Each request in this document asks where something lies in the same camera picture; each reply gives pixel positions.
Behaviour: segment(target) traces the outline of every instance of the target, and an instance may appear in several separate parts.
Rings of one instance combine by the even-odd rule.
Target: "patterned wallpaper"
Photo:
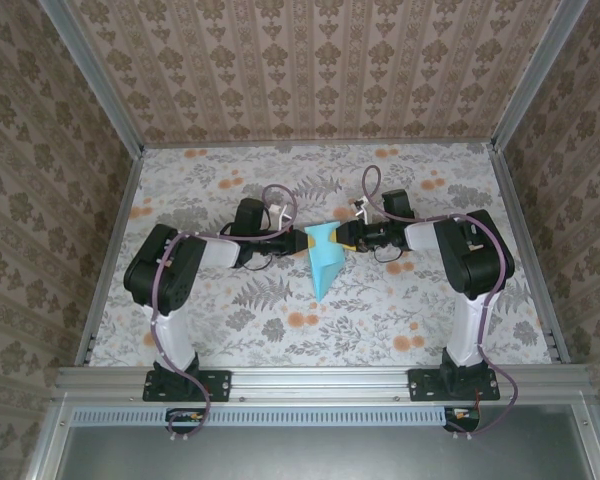
[[[150,145],[490,137],[559,0],[70,0]]]
[[[0,480],[73,363],[129,167],[49,18],[0,0]]]
[[[590,0],[506,148],[570,352],[600,398],[600,0]]]

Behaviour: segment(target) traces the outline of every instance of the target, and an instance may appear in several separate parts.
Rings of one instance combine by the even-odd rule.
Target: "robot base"
[[[484,361],[471,367],[458,367],[446,348],[440,368],[413,369],[407,376],[412,402],[500,400],[496,374]]]
[[[231,392],[231,371],[200,370],[198,355],[186,373],[198,379],[205,387],[212,402],[228,402]],[[145,402],[204,402],[198,388],[184,377],[167,370],[158,362],[147,373],[142,400]]]

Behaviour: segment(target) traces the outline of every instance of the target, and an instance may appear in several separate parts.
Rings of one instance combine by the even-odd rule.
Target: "wall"
[[[506,148],[570,353],[600,398],[600,0],[590,0]]]
[[[37,3],[0,0],[0,480],[73,362],[129,167]]]
[[[151,145],[491,136],[559,0],[70,0]]]

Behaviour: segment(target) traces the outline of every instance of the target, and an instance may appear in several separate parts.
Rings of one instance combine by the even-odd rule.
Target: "floral tablecloth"
[[[264,185],[291,188],[298,223],[346,221],[364,168],[384,174],[380,192],[406,188],[419,216],[486,208],[516,259],[495,306],[486,351],[504,364],[550,361],[504,204],[482,144],[333,145],[149,150],[144,154],[93,366],[151,365],[148,319],[122,285],[124,271],[157,222],[218,231],[239,201]],[[272,192],[271,200],[282,200]],[[378,253],[380,260],[395,252]],[[255,256],[251,268],[266,259]],[[268,268],[201,269],[185,307],[208,367],[436,364],[451,333],[454,297],[439,254],[410,252],[381,264],[346,253],[344,269],[317,303],[306,252]]]

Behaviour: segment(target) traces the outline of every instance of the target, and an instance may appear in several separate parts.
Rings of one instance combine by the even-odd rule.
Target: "cyan triangular prism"
[[[309,263],[313,275],[316,299],[321,301],[344,265],[344,248],[331,241],[331,235],[340,222],[306,227],[309,240]]]

